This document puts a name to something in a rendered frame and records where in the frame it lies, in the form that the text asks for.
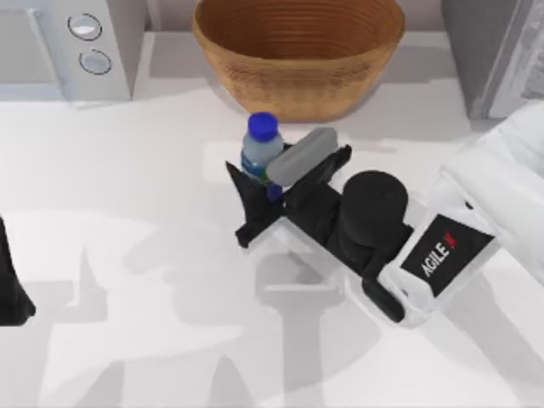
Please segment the clear bottle with blue cap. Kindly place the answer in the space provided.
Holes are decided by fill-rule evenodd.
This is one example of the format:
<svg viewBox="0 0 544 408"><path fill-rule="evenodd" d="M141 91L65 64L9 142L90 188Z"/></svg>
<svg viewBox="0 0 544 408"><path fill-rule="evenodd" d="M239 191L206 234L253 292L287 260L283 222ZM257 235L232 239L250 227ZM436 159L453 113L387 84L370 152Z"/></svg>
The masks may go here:
<svg viewBox="0 0 544 408"><path fill-rule="evenodd" d="M264 185L270 201L278 200L283 189L269 180L266 168L283 150L284 140L277 118L268 112L252 113L242 141L241 168Z"/></svg>

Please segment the brown woven basket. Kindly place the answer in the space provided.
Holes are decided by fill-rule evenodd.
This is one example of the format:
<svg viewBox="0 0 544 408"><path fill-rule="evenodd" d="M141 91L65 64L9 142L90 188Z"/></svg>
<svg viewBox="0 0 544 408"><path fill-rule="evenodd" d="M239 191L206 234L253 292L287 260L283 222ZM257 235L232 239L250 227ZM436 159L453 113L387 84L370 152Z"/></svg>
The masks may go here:
<svg viewBox="0 0 544 408"><path fill-rule="evenodd" d="M377 82L404 35L405 14L397 0L199 0L192 30L246 111L326 122Z"/></svg>

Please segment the round microwave knob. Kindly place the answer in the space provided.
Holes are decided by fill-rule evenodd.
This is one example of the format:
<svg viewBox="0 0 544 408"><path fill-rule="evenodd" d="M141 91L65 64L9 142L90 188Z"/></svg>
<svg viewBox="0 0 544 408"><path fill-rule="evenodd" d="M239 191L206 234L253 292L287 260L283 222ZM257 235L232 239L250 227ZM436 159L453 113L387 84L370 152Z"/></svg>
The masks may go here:
<svg viewBox="0 0 544 408"><path fill-rule="evenodd" d="M89 74L103 76L112 68L111 58L98 49L81 52L78 56L80 66Z"/></svg>
<svg viewBox="0 0 544 408"><path fill-rule="evenodd" d="M70 33L82 41L95 41L103 31L100 21L92 14L73 15L67 20Z"/></svg>

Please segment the grey cabinet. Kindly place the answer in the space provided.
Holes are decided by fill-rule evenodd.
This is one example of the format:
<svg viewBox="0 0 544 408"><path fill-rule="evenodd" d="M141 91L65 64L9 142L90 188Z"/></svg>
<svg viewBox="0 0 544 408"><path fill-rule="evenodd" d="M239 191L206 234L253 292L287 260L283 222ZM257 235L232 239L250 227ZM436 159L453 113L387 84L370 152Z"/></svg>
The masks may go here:
<svg viewBox="0 0 544 408"><path fill-rule="evenodd" d="M442 0L441 12L470 119L544 100L544 0Z"/></svg>

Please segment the pale microwave oven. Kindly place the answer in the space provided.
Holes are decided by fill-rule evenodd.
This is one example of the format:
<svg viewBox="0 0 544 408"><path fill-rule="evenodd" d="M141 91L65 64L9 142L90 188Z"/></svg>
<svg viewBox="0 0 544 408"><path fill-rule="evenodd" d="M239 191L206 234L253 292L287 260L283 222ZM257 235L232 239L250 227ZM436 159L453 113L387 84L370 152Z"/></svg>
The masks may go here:
<svg viewBox="0 0 544 408"><path fill-rule="evenodd" d="M75 38L69 17L92 14L103 31ZM0 101L127 101L139 69L148 11L145 0L0 0ZM81 52L98 49L112 62L87 73Z"/></svg>

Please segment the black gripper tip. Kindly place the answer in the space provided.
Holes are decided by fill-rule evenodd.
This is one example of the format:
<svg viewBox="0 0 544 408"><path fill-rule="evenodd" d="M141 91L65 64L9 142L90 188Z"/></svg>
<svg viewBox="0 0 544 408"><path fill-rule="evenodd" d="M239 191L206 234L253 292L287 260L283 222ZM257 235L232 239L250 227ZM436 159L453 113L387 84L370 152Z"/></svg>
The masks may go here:
<svg viewBox="0 0 544 408"><path fill-rule="evenodd" d="M5 223L0 217L0 326L23 326L36 311L15 272Z"/></svg>

